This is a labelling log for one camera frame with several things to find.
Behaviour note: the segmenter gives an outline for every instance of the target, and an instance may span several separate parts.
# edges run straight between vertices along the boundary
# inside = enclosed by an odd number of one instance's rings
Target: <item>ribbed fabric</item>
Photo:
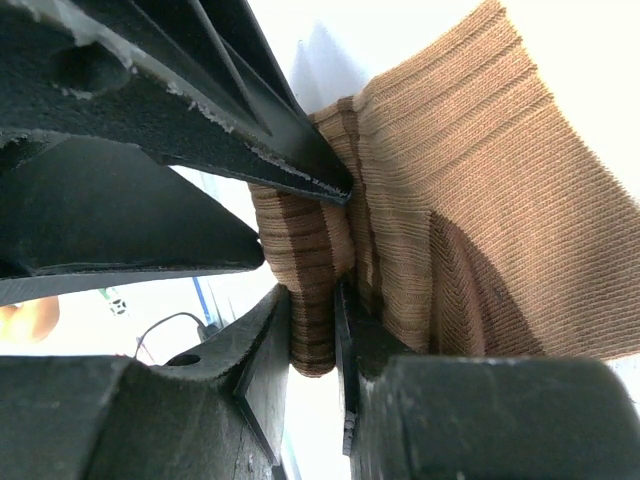
[[[348,259],[348,229],[363,302],[407,345],[480,356],[640,350],[637,206],[563,118],[499,2],[313,119],[355,188],[348,227],[337,213],[330,225],[339,240],[306,242],[305,255],[323,268],[339,248]],[[283,218],[313,203],[289,200]],[[330,291],[331,276],[274,256],[276,243],[297,250],[304,235],[289,224],[274,236],[255,204],[276,276],[306,292],[301,305],[315,304],[311,292]],[[327,229],[317,212],[328,207],[308,208],[306,222]],[[324,323],[328,335],[325,314],[302,323]],[[313,374],[315,360],[301,371]]]
[[[344,209],[251,185],[264,253],[291,292],[291,362],[307,376],[335,364],[333,290],[355,254]]]

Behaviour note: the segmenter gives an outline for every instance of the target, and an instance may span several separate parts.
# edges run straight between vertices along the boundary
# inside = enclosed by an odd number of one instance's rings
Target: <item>wire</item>
[[[180,315],[185,315],[187,317],[190,317],[191,319],[193,319],[200,327],[202,328],[206,328],[204,323],[202,323],[202,320],[200,320],[198,317],[196,317],[195,315],[188,313],[188,312],[179,312],[179,313],[174,313],[173,315],[169,315],[166,318],[163,318],[162,320],[157,321],[156,323],[154,323],[153,325],[151,325],[149,328],[147,328],[145,330],[145,332],[142,334],[142,336],[140,338],[138,338],[138,344],[136,345],[136,351],[133,354],[133,358],[137,359],[138,358],[138,352],[140,351],[140,347],[142,347],[142,342],[144,342],[144,337],[147,336],[147,334],[153,330],[154,328],[156,328],[159,325],[162,325],[164,322],[167,322],[169,320],[171,320],[172,318],[176,318],[179,317]]]

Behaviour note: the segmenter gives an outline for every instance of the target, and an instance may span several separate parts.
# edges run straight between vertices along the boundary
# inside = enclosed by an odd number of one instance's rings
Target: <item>hole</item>
[[[167,362],[169,367],[186,367],[188,365],[195,365],[200,361],[199,355],[193,355],[191,353],[184,353],[172,358]]]
[[[0,177],[27,164],[46,146],[44,142],[0,133]]]
[[[49,59],[49,77],[65,94],[82,98],[122,88],[129,70],[99,43],[62,50]]]
[[[20,267],[14,262],[0,260],[0,279],[1,278],[17,278],[29,275],[26,269]]]

